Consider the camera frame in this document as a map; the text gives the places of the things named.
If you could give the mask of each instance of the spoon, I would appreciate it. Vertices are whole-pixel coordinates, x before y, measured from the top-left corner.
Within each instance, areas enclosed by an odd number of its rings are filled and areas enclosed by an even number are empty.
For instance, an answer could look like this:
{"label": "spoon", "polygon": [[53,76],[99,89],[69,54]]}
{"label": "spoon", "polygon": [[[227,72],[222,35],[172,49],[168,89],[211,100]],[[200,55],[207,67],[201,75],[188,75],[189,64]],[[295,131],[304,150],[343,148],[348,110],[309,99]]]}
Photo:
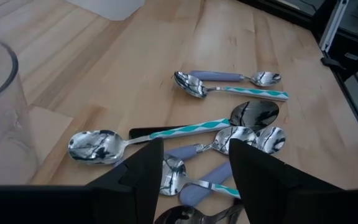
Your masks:
{"label": "spoon", "polygon": [[[272,101],[251,100],[235,107],[229,122],[233,126],[246,126],[253,131],[259,131],[270,125],[278,116],[279,107]],[[166,131],[176,127],[133,128],[129,131],[131,138],[150,135],[157,131]]]}
{"label": "spoon", "polygon": [[187,160],[209,149],[215,149],[218,152],[229,155],[230,139],[240,139],[251,146],[256,145],[257,136],[254,131],[248,127],[230,127],[220,130],[215,137],[215,140],[208,145],[194,144],[190,146],[182,146],[176,149],[171,149],[165,153],[176,158]]}
{"label": "spoon", "polygon": [[203,180],[190,179],[186,174],[185,163],[176,157],[164,154],[162,161],[162,179],[160,194],[177,195],[186,184],[195,184],[206,189],[221,192],[235,198],[240,198],[238,190],[220,184],[212,184]]}
{"label": "spoon", "polygon": [[184,89],[187,93],[198,98],[205,98],[209,91],[228,91],[232,93],[239,93],[247,96],[254,96],[259,98],[265,98],[270,100],[286,101],[288,99],[288,93],[284,91],[275,90],[258,90],[252,88],[240,88],[240,87],[212,87],[206,88],[203,86],[203,82],[189,74],[183,72],[175,72],[175,81]]}
{"label": "spoon", "polygon": [[68,143],[68,153],[73,159],[86,164],[113,164],[120,161],[125,148],[130,144],[145,142],[155,138],[174,138],[217,131],[227,127],[230,127],[230,123],[228,119],[224,118],[161,131],[128,141],[123,140],[120,135],[110,130],[83,131],[71,137]]}
{"label": "spoon", "polygon": [[204,215],[197,208],[180,205],[168,209],[162,213],[154,224],[209,224],[216,223],[223,218],[226,218],[233,213],[239,212],[243,209],[243,205],[233,205],[215,215]]}
{"label": "spoon", "polygon": [[[267,154],[275,154],[284,146],[286,136],[284,131],[278,127],[267,127],[256,132],[256,148]],[[221,184],[232,176],[230,162],[225,162],[219,167],[206,174],[201,180]],[[180,193],[180,201],[184,205],[197,206],[204,198],[208,197],[212,191],[190,185],[185,187]]]}
{"label": "spoon", "polygon": [[281,75],[273,72],[257,72],[250,78],[237,73],[209,71],[191,71],[189,75],[193,75],[202,81],[241,82],[246,80],[261,87],[272,86],[281,81]]}

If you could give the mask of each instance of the metal spoon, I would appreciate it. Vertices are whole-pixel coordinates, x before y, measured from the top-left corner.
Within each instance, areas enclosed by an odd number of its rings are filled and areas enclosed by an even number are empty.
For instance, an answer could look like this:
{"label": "metal spoon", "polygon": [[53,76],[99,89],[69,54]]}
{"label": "metal spoon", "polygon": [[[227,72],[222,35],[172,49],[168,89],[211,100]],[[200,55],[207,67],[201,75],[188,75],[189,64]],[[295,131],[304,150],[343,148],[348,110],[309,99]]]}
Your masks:
{"label": "metal spoon", "polygon": [[[267,154],[275,154],[284,146],[286,136],[284,131],[278,127],[267,127],[256,132],[256,147]],[[206,174],[201,180],[221,184],[233,175],[230,162],[225,162],[219,167]],[[208,197],[212,191],[189,185],[180,193],[180,201],[184,205],[197,206],[202,200]]]}
{"label": "metal spoon", "polygon": [[281,81],[281,75],[273,72],[257,72],[250,78],[237,73],[209,71],[191,71],[189,75],[193,75],[201,81],[241,82],[245,80],[261,87],[272,86]]}
{"label": "metal spoon", "polygon": [[[229,122],[233,126],[245,126],[259,131],[270,125],[278,116],[279,107],[272,101],[251,100],[235,107]],[[133,128],[129,131],[131,138],[150,135],[157,131],[166,131],[176,127]]]}
{"label": "metal spoon", "polygon": [[71,137],[68,143],[68,153],[73,159],[86,164],[113,164],[120,160],[125,148],[130,144],[145,142],[155,138],[174,138],[217,131],[227,127],[230,127],[230,123],[228,119],[224,118],[171,129],[169,131],[161,131],[128,141],[123,140],[120,135],[110,130],[84,131]]}
{"label": "metal spoon", "polygon": [[252,129],[238,126],[220,130],[211,144],[182,146],[166,151],[165,153],[183,160],[191,159],[208,149],[215,149],[218,152],[229,155],[229,142],[232,138],[240,139],[251,146],[254,146],[257,143],[257,136]]}
{"label": "metal spoon", "polygon": [[198,98],[205,98],[209,91],[228,91],[232,93],[239,93],[247,96],[254,96],[270,100],[286,101],[288,93],[284,91],[275,90],[258,90],[252,88],[239,88],[239,87],[212,87],[206,88],[203,82],[189,74],[183,72],[175,72],[175,81],[187,93]]}
{"label": "metal spoon", "polygon": [[160,194],[169,196],[179,194],[186,184],[199,185],[200,187],[204,187],[206,189],[211,189],[232,197],[240,198],[240,194],[236,189],[220,184],[212,184],[203,180],[190,179],[186,174],[185,163],[181,159],[164,154],[162,161]]}
{"label": "metal spoon", "polygon": [[197,208],[180,205],[168,209],[162,213],[154,224],[210,224],[216,223],[223,218],[226,218],[233,213],[240,212],[243,209],[243,205],[234,205],[228,209],[225,209],[215,215],[204,215]]}

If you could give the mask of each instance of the wooden table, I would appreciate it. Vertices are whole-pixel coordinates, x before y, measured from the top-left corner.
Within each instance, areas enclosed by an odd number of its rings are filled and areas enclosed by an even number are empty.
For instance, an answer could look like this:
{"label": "wooden table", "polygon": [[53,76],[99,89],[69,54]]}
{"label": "wooden table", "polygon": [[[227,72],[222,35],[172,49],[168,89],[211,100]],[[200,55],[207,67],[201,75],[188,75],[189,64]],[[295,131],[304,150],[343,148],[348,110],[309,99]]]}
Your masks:
{"label": "wooden table", "polygon": [[[34,184],[83,185],[111,169],[70,159],[67,142],[77,131],[113,129],[127,136],[134,127],[225,118],[251,100],[228,93],[201,100],[172,79],[175,70],[213,70],[280,73],[283,80],[273,89],[290,99],[278,103],[273,123],[287,133],[276,157],[344,189],[358,188],[357,121],[330,69],[320,64],[311,32],[287,21],[234,0],[147,0],[122,22],[62,0],[1,0],[0,39],[18,54],[37,149],[45,158]],[[214,135],[166,140],[165,149],[210,143]],[[125,156],[139,147],[128,147]],[[209,151],[186,166],[198,178],[225,161]],[[233,179],[225,184],[234,187]],[[155,216],[178,204],[177,197],[161,196]],[[198,209],[211,215],[231,204],[214,194]],[[245,212],[241,219],[247,220]]]}

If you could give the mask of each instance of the clear plastic container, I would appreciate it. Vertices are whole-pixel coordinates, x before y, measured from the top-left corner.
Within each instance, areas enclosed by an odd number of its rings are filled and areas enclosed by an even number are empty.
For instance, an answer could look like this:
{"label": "clear plastic container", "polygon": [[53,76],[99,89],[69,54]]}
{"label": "clear plastic container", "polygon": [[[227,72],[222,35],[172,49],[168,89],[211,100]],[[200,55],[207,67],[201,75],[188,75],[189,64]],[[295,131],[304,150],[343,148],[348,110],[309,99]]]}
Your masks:
{"label": "clear plastic container", "polygon": [[38,168],[15,53],[0,42],[0,184],[26,184]]}

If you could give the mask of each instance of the teal patterned handle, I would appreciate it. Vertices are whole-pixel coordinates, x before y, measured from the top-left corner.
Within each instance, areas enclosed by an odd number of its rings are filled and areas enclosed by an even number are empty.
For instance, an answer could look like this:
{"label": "teal patterned handle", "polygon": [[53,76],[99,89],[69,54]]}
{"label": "teal patterned handle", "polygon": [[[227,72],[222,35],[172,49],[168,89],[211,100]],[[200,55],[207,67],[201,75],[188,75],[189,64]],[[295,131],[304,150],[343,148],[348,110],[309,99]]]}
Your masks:
{"label": "teal patterned handle", "polygon": [[235,198],[241,199],[239,191],[236,189],[232,189],[230,187],[226,187],[226,186],[223,186],[220,184],[211,184],[211,190],[221,192],[221,193],[233,196]]}
{"label": "teal patterned handle", "polygon": [[157,133],[151,134],[150,139],[155,138],[174,138],[179,136],[187,136],[191,134],[205,133],[209,131],[218,131],[224,128],[230,127],[230,122],[228,119],[218,119],[216,121],[208,121],[200,124],[193,124],[181,128],[175,128],[168,131],[160,131]]}
{"label": "teal patterned handle", "polygon": [[240,93],[243,95],[265,98],[270,100],[288,100],[288,93],[284,91],[275,90],[258,90],[253,88],[240,88],[240,87],[217,87],[216,90],[229,91],[233,93]]}

